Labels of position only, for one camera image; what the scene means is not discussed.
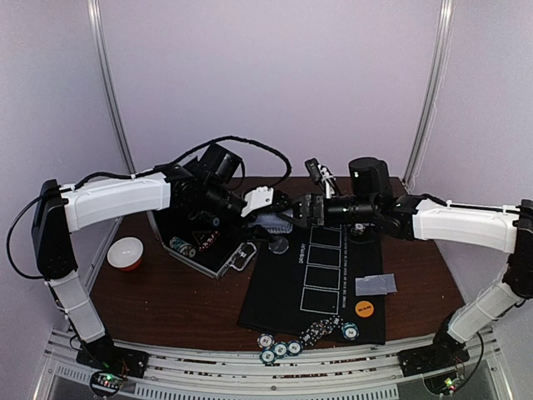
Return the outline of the aluminium poker chip case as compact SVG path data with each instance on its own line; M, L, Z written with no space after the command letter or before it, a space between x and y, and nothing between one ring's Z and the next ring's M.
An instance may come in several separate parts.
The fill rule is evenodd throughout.
M177 209L152 211L149 221L157 239L170 256L210 278L219 279L229 269L243 271L258 252L255 243L242 241L221 222L219 227L209 227L198 219L198 215L192 216ZM218 231L220 235L210 248L200 252L192 238L192 231ZM195 257L183 257L170 249L169 242L173 237L190 243L197 250Z

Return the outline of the white blue poker chip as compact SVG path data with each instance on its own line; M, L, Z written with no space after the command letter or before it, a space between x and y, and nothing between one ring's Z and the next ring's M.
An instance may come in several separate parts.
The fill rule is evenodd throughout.
M269 333L262 333L257 338L257 345L260 349L268 349L275 342L275 338Z

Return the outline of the clear round dealer button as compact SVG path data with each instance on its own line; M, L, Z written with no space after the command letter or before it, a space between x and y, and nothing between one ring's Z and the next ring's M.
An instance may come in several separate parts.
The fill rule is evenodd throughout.
M289 248L289 242L286 237L278 236L273 242L268 243L268 249L273 254L284 254Z

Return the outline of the chip stack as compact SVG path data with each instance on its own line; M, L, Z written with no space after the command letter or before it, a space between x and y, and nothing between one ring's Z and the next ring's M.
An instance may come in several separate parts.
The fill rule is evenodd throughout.
M351 226L351 235L355 237L360 237L366 231L366 226L360 223L353 224Z

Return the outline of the grey playing card deck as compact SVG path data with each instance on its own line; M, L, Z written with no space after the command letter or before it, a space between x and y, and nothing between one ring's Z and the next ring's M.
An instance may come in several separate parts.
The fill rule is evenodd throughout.
M293 224L275 213L262 213L257 216L256 224L272 234L288 234L293 230Z

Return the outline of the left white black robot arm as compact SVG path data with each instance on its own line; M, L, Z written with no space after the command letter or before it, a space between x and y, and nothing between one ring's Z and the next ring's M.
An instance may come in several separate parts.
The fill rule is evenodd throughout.
M243 244L242 198L227 185L244 162L217 142L200 157L156 165L133 174L94 172L81 181L46 181L28 205L35 210L31 237L37 272L81 344L81 352L102 370L125 359L85 282L81 243L91 229L136 213L153 215L162 246L182 263L219 277Z

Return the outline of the teal white poker chip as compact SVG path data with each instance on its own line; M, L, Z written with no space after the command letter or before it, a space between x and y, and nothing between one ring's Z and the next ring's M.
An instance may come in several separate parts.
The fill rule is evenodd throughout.
M353 322L345 322L341 326L341 333L342 336L349 341L356 340L360 335L359 328Z

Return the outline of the poker chip row with 10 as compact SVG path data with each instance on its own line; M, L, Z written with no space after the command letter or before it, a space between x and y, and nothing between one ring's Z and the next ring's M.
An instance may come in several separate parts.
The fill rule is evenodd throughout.
M194 258L197 253L197 250L190 243L179 237L173 237L169 245L170 249L186 258Z

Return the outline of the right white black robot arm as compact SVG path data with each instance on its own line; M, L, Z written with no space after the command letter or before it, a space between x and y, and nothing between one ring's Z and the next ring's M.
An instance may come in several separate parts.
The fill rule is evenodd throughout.
M329 169L306 160L322 192L294 203L302 226L357 225L406 241L434 241L451 267L466 304L438 328L431 345L404 352L435 368L445 367L481 329L532 298L532 201L477 205L429 193L394 196L386 162L360 157L349 162L350 195L343 195Z

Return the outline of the orange big blind button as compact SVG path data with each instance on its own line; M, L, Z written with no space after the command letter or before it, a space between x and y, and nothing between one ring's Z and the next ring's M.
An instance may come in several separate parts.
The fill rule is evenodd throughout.
M359 318L369 318L375 312L375 307L372 302L367 300L359 301L355 307L355 313Z

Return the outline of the spread black poker chips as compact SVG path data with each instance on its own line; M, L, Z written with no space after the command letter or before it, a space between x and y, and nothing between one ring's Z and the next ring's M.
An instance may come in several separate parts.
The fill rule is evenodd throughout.
M312 347L325 336L332 334L336 329L340 328L343 323L344 320L339 315L313 322L301 332L299 340L305 347Z

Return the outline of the poker chip row with 100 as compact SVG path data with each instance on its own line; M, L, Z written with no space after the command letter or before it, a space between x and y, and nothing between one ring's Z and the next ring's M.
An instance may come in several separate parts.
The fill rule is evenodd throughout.
M198 219L212 228L217 228L220 226L220 218L209 212L200 212L198 214Z

